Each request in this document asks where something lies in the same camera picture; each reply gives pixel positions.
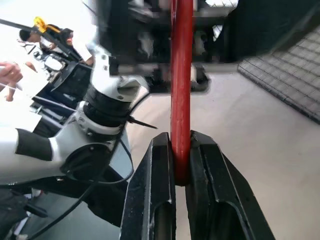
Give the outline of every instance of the red rod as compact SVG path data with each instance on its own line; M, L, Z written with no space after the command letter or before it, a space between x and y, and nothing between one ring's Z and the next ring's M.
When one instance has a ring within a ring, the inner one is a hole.
M175 183L189 182L193 0L171 0L171 144Z

